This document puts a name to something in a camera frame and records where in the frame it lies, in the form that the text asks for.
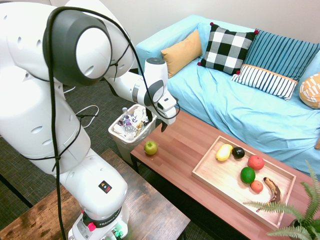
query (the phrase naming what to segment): green apple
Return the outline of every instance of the green apple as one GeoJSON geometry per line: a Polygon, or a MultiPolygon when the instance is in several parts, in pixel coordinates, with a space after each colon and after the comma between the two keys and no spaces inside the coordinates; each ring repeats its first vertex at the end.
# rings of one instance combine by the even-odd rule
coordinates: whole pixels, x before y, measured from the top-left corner
{"type": "Polygon", "coordinates": [[[147,141],[145,144],[144,144],[144,152],[148,155],[153,155],[157,152],[158,150],[158,147],[157,147],[157,144],[155,141],[147,141]]]}

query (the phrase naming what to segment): white trash can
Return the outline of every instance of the white trash can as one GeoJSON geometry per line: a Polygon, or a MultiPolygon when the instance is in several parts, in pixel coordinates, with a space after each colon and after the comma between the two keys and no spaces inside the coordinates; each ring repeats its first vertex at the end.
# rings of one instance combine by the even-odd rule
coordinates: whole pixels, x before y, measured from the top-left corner
{"type": "MultiPolygon", "coordinates": [[[[133,105],[132,107],[130,107],[128,109],[128,113],[130,115],[133,115],[135,109],[137,109],[138,107],[142,107],[142,106],[140,104],[133,105]]],[[[118,124],[121,117],[122,117],[122,115],[119,116],[117,118],[117,120],[115,120],[115,122],[113,122],[113,124],[108,128],[108,131],[109,131],[110,135],[112,136],[113,140],[115,141],[122,158],[127,163],[132,165],[133,163],[131,161],[130,152],[136,146],[138,146],[156,128],[157,116],[152,113],[152,121],[149,122],[148,125],[145,126],[144,129],[139,133],[139,135],[134,137],[134,139],[132,139],[132,140],[125,139],[123,136],[121,136],[120,134],[118,134],[114,130],[114,126],[118,124]]]]}

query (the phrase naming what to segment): light blue sofa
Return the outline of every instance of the light blue sofa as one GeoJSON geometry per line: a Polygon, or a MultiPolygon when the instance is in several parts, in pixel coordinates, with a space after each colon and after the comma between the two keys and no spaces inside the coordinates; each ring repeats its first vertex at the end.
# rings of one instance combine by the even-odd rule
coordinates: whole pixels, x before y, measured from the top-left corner
{"type": "MultiPolygon", "coordinates": [[[[161,50],[184,40],[198,29],[203,58],[210,22],[235,32],[254,29],[191,15],[140,42],[136,51],[144,68],[148,58],[162,58],[161,50]]],[[[308,160],[320,179],[320,110],[305,105],[299,86],[320,72],[320,52],[314,57],[285,101],[259,89],[231,81],[231,75],[198,66],[193,60],[168,81],[169,92],[179,99],[181,109],[285,164],[308,174],[308,160]]]]}

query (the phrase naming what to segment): blue striped pillow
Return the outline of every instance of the blue striped pillow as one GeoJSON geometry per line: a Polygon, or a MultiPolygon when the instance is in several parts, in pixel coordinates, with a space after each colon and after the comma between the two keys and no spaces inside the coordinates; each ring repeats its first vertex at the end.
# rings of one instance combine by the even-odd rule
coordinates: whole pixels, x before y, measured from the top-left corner
{"type": "Polygon", "coordinates": [[[246,64],[242,65],[240,74],[234,74],[231,80],[260,89],[267,94],[272,94],[286,101],[290,100],[298,83],[289,77],[246,64]]]}
{"type": "Polygon", "coordinates": [[[318,53],[320,44],[259,30],[243,64],[253,65],[299,80],[318,53]]]}

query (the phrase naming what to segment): wooden table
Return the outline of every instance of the wooden table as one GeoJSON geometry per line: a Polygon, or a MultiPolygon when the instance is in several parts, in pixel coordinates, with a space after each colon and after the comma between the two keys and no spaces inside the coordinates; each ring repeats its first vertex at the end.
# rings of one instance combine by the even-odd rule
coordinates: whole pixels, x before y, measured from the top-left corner
{"type": "MultiPolygon", "coordinates": [[[[128,240],[176,240],[190,220],[139,176],[113,151],[101,157],[112,165],[128,184],[125,203],[129,209],[128,240]]],[[[76,199],[62,186],[62,219],[65,233],[80,215],[76,199]]],[[[0,231],[2,240],[60,240],[57,193],[53,191],[34,207],[0,231]]]]}
{"type": "MultiPolygon", "coordinates": [[[[312,185],[309,176],[183,111],[177,116],[176,122],[169,125],[164,132],[161,132],[161,126],[158,126],[131,154],[133,158],[137,158],[160,174],[247,238],[274,240],[274,237],[266,235],[267,232],[272,230],[271,228],[192,176],[193,169],[219,135],[296,175],[288,203],[295,205],[302,213],[305,212],[308,196],[300,182],[307,182],[312,185]],[[155,155],[145,154],[144,144],[146,141],[155,141],[158,144],[158,151],[155,155]]],[[[293,216],[285,214],[280,227],[288,226],[293,219],[293,216]]],[[[290,240],[288,237],[277,237],[276,239],[290,240]]]]}

